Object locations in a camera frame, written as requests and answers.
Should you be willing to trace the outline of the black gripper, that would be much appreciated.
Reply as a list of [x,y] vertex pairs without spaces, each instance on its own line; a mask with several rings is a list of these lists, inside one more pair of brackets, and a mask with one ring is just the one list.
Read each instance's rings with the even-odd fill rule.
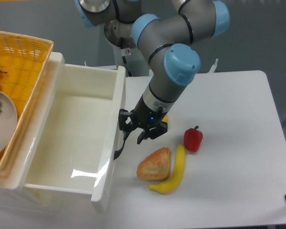
[[167,133],[168,124],[162,121],[165,115],[166,113],[162,104],[158,104],[154,111],[147,106],[141,96],[133,110],[119,110],[119,129],[123,132],[123,141],[136,129],[136,123],[139,128],[143,129],[137,138],[137,144],[148,138],[156,139]]

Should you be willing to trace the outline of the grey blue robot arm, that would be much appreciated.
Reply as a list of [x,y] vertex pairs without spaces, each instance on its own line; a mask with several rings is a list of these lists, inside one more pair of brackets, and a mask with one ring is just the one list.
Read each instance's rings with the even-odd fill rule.
[[136,107],[119,111],[124,138],[137,128],[137,141],[155,139],[167,132],[163,118],[199,71],[201,62],[191,45],[227,31],[228,7],[220,0],[175,0],[178,14],[161,20],[143,13],[140,0],[78,0],[87,26],[110,21],[131,26],[131,38],[153,72]]

